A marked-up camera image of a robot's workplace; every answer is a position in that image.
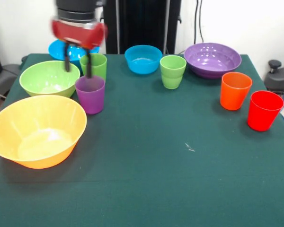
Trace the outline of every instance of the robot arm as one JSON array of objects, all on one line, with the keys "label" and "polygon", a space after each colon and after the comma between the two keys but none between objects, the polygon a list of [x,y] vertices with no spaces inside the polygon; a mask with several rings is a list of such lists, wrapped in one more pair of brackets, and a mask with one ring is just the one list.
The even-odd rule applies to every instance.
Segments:
[{"label": "robot arm", "polygon": [[95,19],[95,9],[105,5],[105,0],[56,0],[58,17],[52,21],[53,34],[66,43],[64,47],[65,70],[70,71],[69,45],[82,47],[88,56],[87,77],[90,78],[89,50],[100,46],[107,28]]}]

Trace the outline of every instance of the white wall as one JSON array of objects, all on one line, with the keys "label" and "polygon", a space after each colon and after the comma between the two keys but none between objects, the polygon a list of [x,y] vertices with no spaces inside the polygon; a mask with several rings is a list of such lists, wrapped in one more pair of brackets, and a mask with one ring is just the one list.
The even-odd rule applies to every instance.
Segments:
[{"label": "white wall", "polygon": [[[194,42],[195,3],[182,0],[176,53]],[[284,0],[203,0],[201,22],[205,42],[248,54],[260,76],[266,74],[270,59],[284,65]]]},{"label": "white wall", "polygon": [[[269,59],[279,59],[284,65],[284,0],[203,1],[206,42],[222,43],[249,54],[261,76]],[[182,0],[183,23],[178,25],[176,53],[193,44],[195,2]],[[0,0],[2,63],[20,63],[29,53],[46,53],[54,40],[50,28],[53,15],[54,0]]]}]

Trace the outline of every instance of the purple cup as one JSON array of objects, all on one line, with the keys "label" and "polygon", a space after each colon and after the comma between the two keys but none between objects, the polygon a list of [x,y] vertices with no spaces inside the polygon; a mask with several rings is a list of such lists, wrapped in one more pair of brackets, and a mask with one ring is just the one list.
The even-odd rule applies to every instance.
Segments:
[{"label": "purple cup", "polygon": [[105,81],[101,77],[80,77],[75,88],[81,106],[87,114],[97,114],[103,110],[105,96]]}]

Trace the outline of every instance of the stacked green cups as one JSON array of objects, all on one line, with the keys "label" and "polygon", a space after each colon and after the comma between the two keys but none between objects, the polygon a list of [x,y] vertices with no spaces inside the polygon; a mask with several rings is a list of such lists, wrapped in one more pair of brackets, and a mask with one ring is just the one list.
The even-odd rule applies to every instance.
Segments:
[{"label": "stacked green cups", "polygon": [[161,77],[164,87],[179,87],[186,68],[186,60],[177,55],[168,55],[160,60]]}]

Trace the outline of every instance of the purple bowl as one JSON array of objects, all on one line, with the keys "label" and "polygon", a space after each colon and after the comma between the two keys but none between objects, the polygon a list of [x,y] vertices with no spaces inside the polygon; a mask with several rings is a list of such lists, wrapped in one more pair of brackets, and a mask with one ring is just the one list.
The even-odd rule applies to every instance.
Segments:
[{"label": "purple bowl", "polygon": [[235,70],[242,62],[241,56],[222,44],[195,44],[186,49],[184,58],[190,69],[206,79],[218,79]]}]

